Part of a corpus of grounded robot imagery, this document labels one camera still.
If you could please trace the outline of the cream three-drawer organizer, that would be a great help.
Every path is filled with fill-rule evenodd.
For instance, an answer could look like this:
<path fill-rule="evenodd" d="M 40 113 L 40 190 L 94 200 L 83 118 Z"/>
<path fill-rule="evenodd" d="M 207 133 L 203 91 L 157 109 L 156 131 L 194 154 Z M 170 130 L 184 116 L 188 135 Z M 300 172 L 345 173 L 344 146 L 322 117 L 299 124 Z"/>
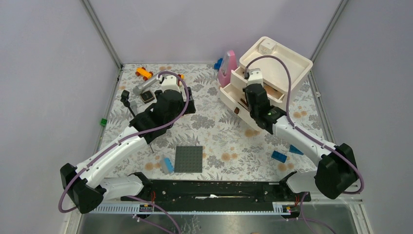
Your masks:
<path fill-rule="evenodd" d="M 228 107 L 230 113 L 240 117 L 256 131 L 261 131 L 261 128 L 259 128 L 250 117 L 247 109 L 243 92 L 243 88 L 247 86 L 247 80 L 244 79 L 244 71 L 253 59 L 262 56 L 258 52 L 258 47 L 260 42 L 265 38 L 269 37 L 264 36 L 258 39 L 258 41 L 240 57 L 239 66 L 236 70 L 231 71 L 230 83 L 220 88 L 220 99 Z M 286 71 L 279 61 L 273 58 L 263 58 L 252 63 L 249 69 L 259 68 L 262 71 L 263 85 L 267 91 L 270 103 L 286 110 L 287 95 L 290 95 L 289 103 L 292 103 L 293 98 L 304 82 L 304 78 L 312 68 L 313 62 L 292 49 L 278 42 L 276 43 L 277 45 L 270 55 L 278 57 L 289 70 L 292 81 L 291 91 L 288 91 L 289 82 Z"/>

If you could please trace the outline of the white cosmetic box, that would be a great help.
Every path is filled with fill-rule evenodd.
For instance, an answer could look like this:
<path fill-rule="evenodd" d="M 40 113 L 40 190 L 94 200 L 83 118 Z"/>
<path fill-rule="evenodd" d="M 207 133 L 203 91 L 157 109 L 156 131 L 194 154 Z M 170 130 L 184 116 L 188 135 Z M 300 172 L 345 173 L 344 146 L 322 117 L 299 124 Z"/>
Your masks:
<path fill-rule="evenodd" d="M 273 53 L 277 43 L 273 41 L 272 39 L 265 38 L 263 39 L 258 47 L 258 52 L 261 55 L 270 55 Z"/>

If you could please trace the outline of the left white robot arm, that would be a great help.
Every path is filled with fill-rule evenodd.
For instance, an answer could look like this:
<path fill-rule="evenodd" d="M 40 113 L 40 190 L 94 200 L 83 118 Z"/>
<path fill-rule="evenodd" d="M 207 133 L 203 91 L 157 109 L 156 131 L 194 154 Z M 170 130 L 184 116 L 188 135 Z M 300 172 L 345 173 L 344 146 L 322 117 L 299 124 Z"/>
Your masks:
<path fill-rule="evenodd" d="M 124 158 L 165 134 L 179 118 L 196 112 L 191 90 L 180 75 L 163 71 L 155 78 L 161 85 L 161 90 L 155 92 L 155 103 L 136 114 L 108 146 L 75 166 L 67 163 L 60 168 L 64 189 L 58 202 L 61 213 L 78 210 L 86 214 L 102 201 L 123 196 L 149 198 L 150 185 L 139 176 L 106 175 Z"/>

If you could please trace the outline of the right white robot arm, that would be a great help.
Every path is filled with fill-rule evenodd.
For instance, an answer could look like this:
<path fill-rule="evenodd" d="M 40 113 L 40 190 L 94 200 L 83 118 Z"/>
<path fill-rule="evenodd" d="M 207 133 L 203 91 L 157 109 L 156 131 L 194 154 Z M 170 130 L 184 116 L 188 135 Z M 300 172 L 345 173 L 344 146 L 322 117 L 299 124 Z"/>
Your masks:
<path fill-rule="evenodd" d="M 301 192 L 320 192 L 329 199 L 349 194 L 348 188 L 361 180 L 354 153 L 347 144 L 335 145 L 295 124 L 281 108 L 270 104 L 263 87 L 259 68 L 246 70 L 247 85 L 243 89 L 250 116 L 270 134 L 286 140 L 307 156 L 317 167 L 315 171 L 293 173 L 282 181 L 279 193 L 287 201 Z"/>

